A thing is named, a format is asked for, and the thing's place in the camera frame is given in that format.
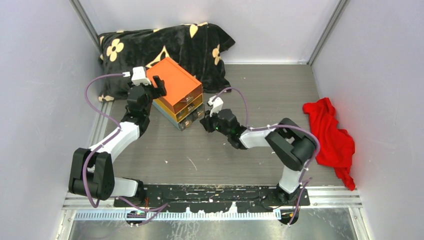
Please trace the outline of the orange drawer organizer box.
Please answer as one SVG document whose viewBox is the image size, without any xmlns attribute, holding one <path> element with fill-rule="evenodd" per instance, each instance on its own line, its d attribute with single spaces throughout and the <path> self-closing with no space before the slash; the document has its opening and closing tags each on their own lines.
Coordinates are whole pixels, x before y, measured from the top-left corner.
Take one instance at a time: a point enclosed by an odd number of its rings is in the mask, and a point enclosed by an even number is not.
<svg viewBox="0 0 424 240">
<path fill-rule="evenodd" d="M 170 57 L 160 60 L 146 71 L 155 86 L 154 77 L 163 82 L 166 95 L 157 98 L 152 105 L 178 130 L 189 128 L 204 116 L 203 85 Z"/>
</svg>

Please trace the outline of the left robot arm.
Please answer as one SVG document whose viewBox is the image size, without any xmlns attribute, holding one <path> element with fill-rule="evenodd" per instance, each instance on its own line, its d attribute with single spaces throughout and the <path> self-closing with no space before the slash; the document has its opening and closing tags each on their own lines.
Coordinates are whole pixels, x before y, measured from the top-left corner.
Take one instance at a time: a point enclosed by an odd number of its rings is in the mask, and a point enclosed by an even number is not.
<svg viewBox="0 0 424 240">
<path fill-rule="evenodd" d="M 158 75 L 150 80 L 132 79 L 126 112 L 116 129 L 90 148 L 78 148 L 72 156 L 68 190 L 94 199 L 126 197 L 133 206 L 141 206 L 147 197 L 141 180 L 115 177 L 113 162 L 132 142 L 138 140 L 150 123 L 155 99 L 167 94 L 165 82 Z"/>
</svg>

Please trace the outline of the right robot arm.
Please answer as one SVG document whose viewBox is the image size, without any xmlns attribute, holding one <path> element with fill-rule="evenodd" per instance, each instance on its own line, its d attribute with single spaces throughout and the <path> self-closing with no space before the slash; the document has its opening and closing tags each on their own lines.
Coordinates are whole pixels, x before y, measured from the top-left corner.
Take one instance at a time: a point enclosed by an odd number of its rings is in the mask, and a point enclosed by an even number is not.
<svg viewBox="0 0 424 240">
<path fill-rule="evenodd" d="M 315 135 L 289 118 L 265 127 L 247 127 L 239 123 L 230 109 L 223 109 L 206 111 L 200 123 L 208 133 L 217 131 L 226 136 L 235 149 L 270 147 L 284 165 L 276 194 L 279 202 L 286 206 L 297 199 L 306 168 L 321 149 Z"/>
</svg>

